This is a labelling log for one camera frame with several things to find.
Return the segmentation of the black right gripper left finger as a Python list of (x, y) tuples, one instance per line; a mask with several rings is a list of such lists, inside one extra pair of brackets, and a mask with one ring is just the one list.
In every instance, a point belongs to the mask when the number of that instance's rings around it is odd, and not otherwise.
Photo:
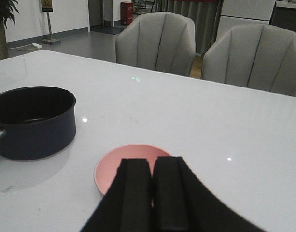
[(83, 232), (149, 232), (151, 173), (146, 159), (122, 159), (101, 202)]

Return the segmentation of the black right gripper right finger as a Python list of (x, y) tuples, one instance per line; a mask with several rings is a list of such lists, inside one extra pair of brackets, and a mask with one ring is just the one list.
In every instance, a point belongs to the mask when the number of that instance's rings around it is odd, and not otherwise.
[(196, 177), (182, 157), (157, 158), (154, 166), (157, 232), (260, 232)]

